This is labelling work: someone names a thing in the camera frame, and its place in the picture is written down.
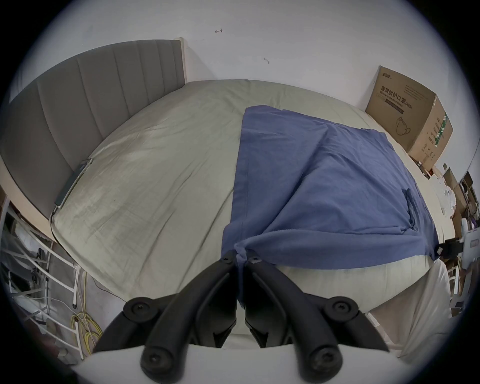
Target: small cardboard box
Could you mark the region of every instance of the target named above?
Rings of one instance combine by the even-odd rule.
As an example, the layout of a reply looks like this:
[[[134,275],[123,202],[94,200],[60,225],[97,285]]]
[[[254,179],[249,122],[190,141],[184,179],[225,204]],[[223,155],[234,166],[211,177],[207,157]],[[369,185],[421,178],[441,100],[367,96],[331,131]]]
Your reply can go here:
[[[428,171],[453,133],[434,92],[384,67],[380,67],[366,112]]]

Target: cardboard box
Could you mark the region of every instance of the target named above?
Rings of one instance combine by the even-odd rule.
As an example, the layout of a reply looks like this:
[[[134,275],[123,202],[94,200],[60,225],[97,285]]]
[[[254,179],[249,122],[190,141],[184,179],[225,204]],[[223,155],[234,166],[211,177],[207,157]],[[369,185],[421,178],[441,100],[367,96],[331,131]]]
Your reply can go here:
[[[428,171],[453,133],[434,92],[384,67],[380,67],[366,112]]]
[[[445,180],[447,186],[449,186],[451,188],[451,190],[454,190],[455,187],[458,185],[458,181],[456,181],[455,176],[453,175],[453,172],[452,172],[451,168],[447,169],[447,171],[445,172],[444,180]]]
[[[468,203],[465,200],[465,196],[463,195],[462,187],[460,186],[460,184],[457,184],[453,192],[455,193],[455,197],[456,197],[455,213],[459,213],[460,215],[463,215],[468,208]]]
[[[453,227],[455,228],[455,237],[462,238],[462,215],[455,211],[455,214],[452,217]]]

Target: white metal rack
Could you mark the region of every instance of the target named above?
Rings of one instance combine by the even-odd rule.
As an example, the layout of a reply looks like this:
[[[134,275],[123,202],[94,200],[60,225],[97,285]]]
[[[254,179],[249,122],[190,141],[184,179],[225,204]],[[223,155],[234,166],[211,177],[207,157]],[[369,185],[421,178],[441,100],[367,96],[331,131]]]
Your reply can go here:
[[[45,260],[40,258],[33,258],[29,254],[29,251],[23,246],[23,244],[21,243],[20,239],[18,239],[18,237],[14,236],[8,231],[3,230],[7,215],[10,215],[18,223],[18,225],[22,226],[22,228],[26,231],[26,233],[35,242],[38,243],[41,249],[46,250]],[[83,360],[84,354],[82,351],[82,344],[80,341],[80,331],[79,331],[78,322],[75,322],[75,329],[72,329],[69,324],[68,325],[62,324],[60,321],[55,319],[52,316],[52,313],[50,311],[51,297],[49,296],[50,295],[49,284],[50,284],[50,281],[53,281],[54,283],[59,284],[60,286],[62,286],[63,288],[65,288],[66,290],[72,293],[72,307],[76,309],[78,280],[79,280],[80,271],[81,271],[80,266],[77,264],[71,263],[68,260],[65,260],[59,254],[57,254],[53,250],[53,241],[49,239],[47,236],[45,236],[44,234],[32,228],[26,221],[22,220],[22,218],[19,217],[10,206],[10,199],[8,197],[6,197],[5,201],[3,202],[2,212],[0,216],[0,228],[1,228],[0,240],[2,239],[2,236],[4,236],[4,240],[6,244],[13,245],[15,249],[19,250],[19,252],[14,252],[11,249],[7,249],[1,246],[0,257],[1,257],[1,253],[4,252],[14,258],[18,258],[23,263],[28,262],[32,265],[32,267],[35,270],[38,271],[39,274],[44,276],[44,278],[39,281],[40,285],[42,285],[43,283],[43,286],[28,290],[28,291],[21,291],[17,287],[15,287],[15,285],[12,283],[11,273],[9,272],[8,274],[8,289],[10,291],[12,300],[15,300],[15,301],[17,301],[18,299],[27,300],[29,301],[30,304],[32,304],[31,307],[36,308],[35,312],[26,316],[23,320],[24,321],[30,320],[34,322],[42,332],[50,335],[54,339],[63,343],[64,345],[78,351],[78,353],[80,354],[80,358]],[[73,287],[63,283],[62,281],[60,281],[58,278],[56,278],[50,273],[49,268],[50,268],[50,261],[51,261],[52,255],[72,268],[72,273],[74,274]],[[30,296],[32,294],[39,293],[39,292],[45,293],[44,297],[40,298],[44,300],[43,302],[39,302],[39,300],[36,300],[35,298]],[[61,337],[58,337],[57,335],[54,335],[53,333],[48,331],[46,326],[38,322],[38,319],[37,319],[38,317],[41,318],[42,320],[50,319],[61,328],[66,329],[67,331],[73,333],[73,335],[76,337],[76,340],[77,340],[77,346],[70,344],[69,342],[63,340]]]

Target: yellow cable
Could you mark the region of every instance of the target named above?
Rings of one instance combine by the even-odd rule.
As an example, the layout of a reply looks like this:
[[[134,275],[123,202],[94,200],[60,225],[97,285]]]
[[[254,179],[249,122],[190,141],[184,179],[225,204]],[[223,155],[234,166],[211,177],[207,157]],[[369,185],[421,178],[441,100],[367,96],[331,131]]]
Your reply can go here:
[[[77,313],[72,316],[70,321],[70,327],[75,329],[75,322],[78,321],[79,324],[79,332],[80,332],[80,339],[83,339],[85,348],[89,355],[92,354],[92,350],[90,345],[92,344],[95,347],[97,341],[103,335],[102,328],[97,324],[97,322],[90,316],[87,311],[87,301],[86,301],[86,286],[87,286],[87,272],[84,273],[84,300],[83,300],[83,307],[82,312]]]

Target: bed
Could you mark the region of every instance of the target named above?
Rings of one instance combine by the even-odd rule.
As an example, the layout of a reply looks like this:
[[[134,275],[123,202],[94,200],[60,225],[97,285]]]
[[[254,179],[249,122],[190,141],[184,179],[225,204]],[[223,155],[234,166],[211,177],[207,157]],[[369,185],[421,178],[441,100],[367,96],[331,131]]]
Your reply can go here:
[[[125,55],[137,57],[138,52],[141,49],[132,49]],[[140,62],[144,71],[145,62]],[[365,112],[293,86],[249,80],[183,85],[182,58],[174,55],[171,63],[176,76],[169,92],[156,100],[147,92],[146,106],[127,105],[128,113],[117,119],[121,123],[118,128],[100,130],[96,149],[91,143],[90,151],[84,150],[70,164],[67,162],[70,169],[63,179],[81,160],[93,159],[51,222],[53,235],[65,250],[95,279],[125,300],[178,292],[219,259],[223,231],[231,217],[246,108],[266,105],[385,132]],[[117,69],[121,91],[128,93],[128,82],[121,80],[121,68]],[[131,76],[131,88],[134,81]],[[87,99],[89,91],[100,92],[88,87],[85,91]],[[125,101],[136,100],[127,96]],[[99,113],[90,109],[97,120]],[[114,113],[113,106],[108,106],[109,110]],[[439,242],[454,237],[453,224],[444,217],[428,180],[403,148],[386,135],[417,183]],[[11,171],[13,155],[5,156],[8,148],[3,144],[0,151],[15,179],[15,171]],[[64,183],[59,182],[54,192],[58,193]],[[45,217],[51,214],[53,201],[49,197],[48,204],[44,204]],[[279,268],[303,291],[323,297],[348,296],[366,312],[414,284],[432,263],[430,257],[416,255],[368,268]]]

